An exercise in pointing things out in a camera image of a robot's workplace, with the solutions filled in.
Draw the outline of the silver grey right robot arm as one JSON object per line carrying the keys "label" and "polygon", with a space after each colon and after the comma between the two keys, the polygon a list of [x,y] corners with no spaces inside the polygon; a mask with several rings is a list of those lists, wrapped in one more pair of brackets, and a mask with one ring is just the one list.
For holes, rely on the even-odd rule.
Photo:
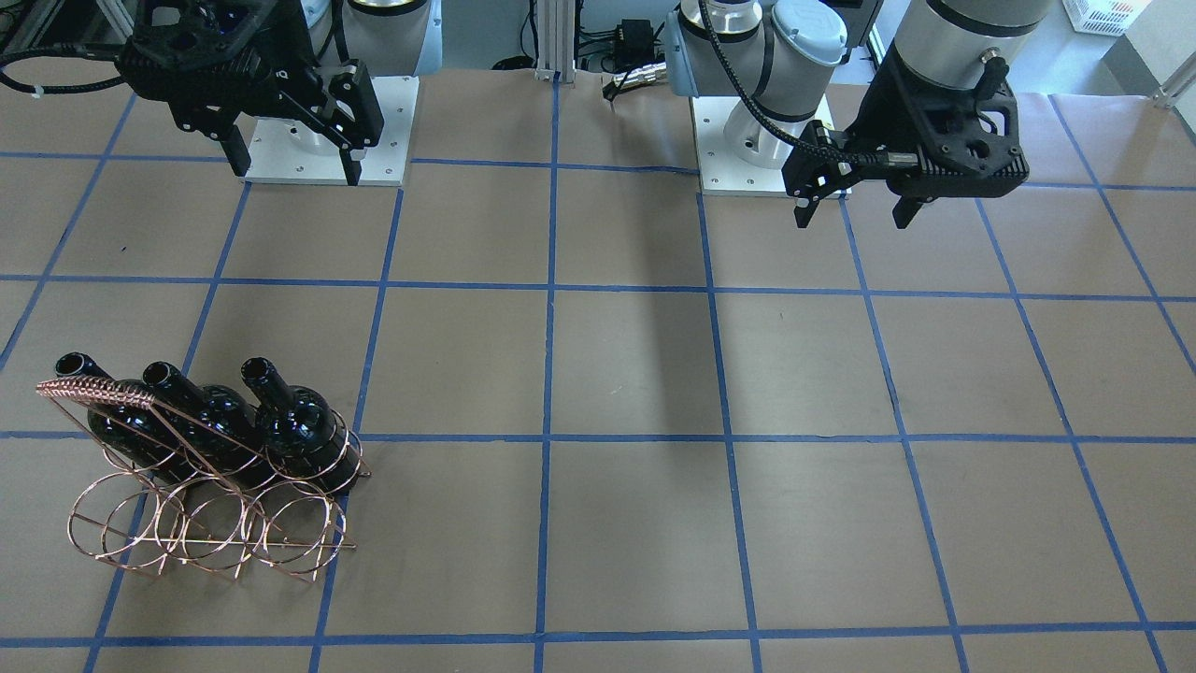
{"label": "silver grey right robot arm", "polygon": [[250,183],[402,186],[437,1],[141,1],[117,71]]}

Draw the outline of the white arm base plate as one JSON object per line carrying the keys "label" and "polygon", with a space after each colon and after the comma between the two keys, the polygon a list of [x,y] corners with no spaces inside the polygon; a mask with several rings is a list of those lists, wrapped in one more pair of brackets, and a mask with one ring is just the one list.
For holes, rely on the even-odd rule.
{"label": "white arm base plate", "polygon": [[791,145],[759,126],[738,98],[691,99],[701,191],[708,196],[785,197],[781,167]]}
{"label": "white arm base plate", "polygon": [[[373,79],[385,126],[380,140],[364,153],[360,186],[403,186],[405,183],[420,85],[421,79],[415,77]],[[251,166],[243,181],[313,186],[343,186],[346,183],[340,149],[299,121],[257,120],[248,148]]]}

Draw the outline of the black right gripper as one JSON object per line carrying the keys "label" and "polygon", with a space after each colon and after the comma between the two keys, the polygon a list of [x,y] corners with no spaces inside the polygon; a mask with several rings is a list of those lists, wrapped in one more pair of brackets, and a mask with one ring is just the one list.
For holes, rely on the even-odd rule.
{"label": "black right gripper", "polygon": [[[165,102],[182,129],[214,131],[239,114],[295,120],[332,142],[348,186],[384,131],[364,60],[315,67],[299,1],[141,1],[117,72],[134,93]],[[221,149],[244,178],[251,157],[238,126],[221,133]]]}

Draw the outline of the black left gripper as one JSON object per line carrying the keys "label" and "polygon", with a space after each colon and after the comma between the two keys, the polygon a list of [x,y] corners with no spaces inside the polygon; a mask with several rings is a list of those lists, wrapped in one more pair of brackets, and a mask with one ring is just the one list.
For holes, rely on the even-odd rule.
{"label": "black left gripper", "polygon": [[[1009,63],[997,53],[974,65],[981,77],[971,88],[944,88],[891,48],[850,135],[807,121],[782,166],[799,230],[812,222],[820,200],[864,179],[883,176],[901,195],[892,209],[897,230],[908,230],[933,197],[1001,197],[1029,179],[1017,99],[1005,81]],[[914,153],[919,165],[885,172],[886,149]]]}

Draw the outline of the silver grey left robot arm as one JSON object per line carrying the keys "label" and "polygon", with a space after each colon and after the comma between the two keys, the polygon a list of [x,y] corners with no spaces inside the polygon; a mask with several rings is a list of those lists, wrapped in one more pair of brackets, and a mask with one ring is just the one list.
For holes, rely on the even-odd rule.
{"label": "silver grey left robot arm", "polygon": [[681,1],[663,22],[663,55],[675,94],[734,99],[727,140],[780,172],[798,227],[832,192],[881,181],[904,230],[941,197],[1001,197],[1029,179],[1007,78],[1048,12],[1046,1],[913,1],[846,129],[816,118],[850,50],[826,4]]}

